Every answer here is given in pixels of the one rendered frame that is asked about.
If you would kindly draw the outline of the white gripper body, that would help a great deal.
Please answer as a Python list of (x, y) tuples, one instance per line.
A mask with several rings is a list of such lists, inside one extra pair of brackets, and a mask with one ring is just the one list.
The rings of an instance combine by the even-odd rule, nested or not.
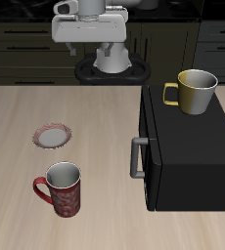
[(126, 26), (122, 15), (103, 14), (96, 21), (77, 21), (75, 16), (56, 15), (52, 20), (55, 42), (123, 42)]

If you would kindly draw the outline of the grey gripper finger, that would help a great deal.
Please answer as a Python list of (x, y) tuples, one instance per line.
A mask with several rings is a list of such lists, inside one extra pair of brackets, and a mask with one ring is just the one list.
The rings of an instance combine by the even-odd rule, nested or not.
[(109, 43), (109, 46), (105, 48), (105, 57), (110, 57), (111, 56), (111, 49), (113, 47), (113, 42)]
[(76, 56), (76, 49), (72, 47), (71, 43), (66, 43), (67, 47), (69, 48), (70, 55)]

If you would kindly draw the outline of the red rimmed fluted plate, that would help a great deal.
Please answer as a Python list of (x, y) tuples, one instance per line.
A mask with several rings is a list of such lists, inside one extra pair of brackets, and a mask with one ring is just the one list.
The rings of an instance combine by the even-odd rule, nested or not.
[(32, 142), (43, 149), (56, 149), (66, 145), (72, 138), (71, 129), (62, 123), (51, 123), (37, 129)]

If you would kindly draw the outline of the yellow and grey mug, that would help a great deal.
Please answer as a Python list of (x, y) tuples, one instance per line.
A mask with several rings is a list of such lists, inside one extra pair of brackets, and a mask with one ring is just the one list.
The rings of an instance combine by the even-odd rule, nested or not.
[[(165, 83), (162, 101), (166, 105), (178, 106), (187, 115), (203, 114), (215, 92), (218, 79), (210, 72), (200, 69), (188, 69), (180, 72), (176, 83)], [(177, 101), (165, 98), (167, 88), (177, 89)]]

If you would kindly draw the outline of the red patterned mug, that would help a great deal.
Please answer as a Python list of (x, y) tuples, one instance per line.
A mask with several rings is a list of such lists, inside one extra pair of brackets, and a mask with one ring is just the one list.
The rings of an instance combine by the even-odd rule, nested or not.
[(33, 181), (34, 192), (54, 206), (63, 218), (75, 216), (80, 209), (80, 169), (70, 162), (58, 162), (46, 171), (44, 177)]

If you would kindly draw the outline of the dark kitchen cupboards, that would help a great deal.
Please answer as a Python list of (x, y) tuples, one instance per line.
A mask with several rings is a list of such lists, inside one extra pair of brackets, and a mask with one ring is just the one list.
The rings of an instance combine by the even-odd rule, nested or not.
[[(81, 85), (75, 66), (101, 43), (52, 39), (54, 6), (62, 0), (0, 0), (0, 85)], [(124, 47), (151, 68), (145, 83), (157, 84), (188, 69), (201, 21), (194, 0), (158, 0), (154, 10), (128, 8)]]

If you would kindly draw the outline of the black microwave oven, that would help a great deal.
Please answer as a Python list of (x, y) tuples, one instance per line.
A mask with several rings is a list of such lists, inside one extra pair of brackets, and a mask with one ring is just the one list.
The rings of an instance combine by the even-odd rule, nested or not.
[(130, 176), (144, 181), (150, 211), (225, 211), (225, 113), (216, 97), (190, 116), (162, 101), (160, 86), (141, 89), (139, 136)]

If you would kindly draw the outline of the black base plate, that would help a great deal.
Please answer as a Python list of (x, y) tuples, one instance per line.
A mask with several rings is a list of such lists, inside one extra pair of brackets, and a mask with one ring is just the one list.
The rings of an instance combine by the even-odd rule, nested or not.
[(151, 76), (150, 66), (137, 53), (130, 53), (131, 67), (121, 73), (105, 73), (93, 65), (97, 56), (88, 53), (75, 66), (75, 77), (85, 86), (137, 86), (144, 85)]

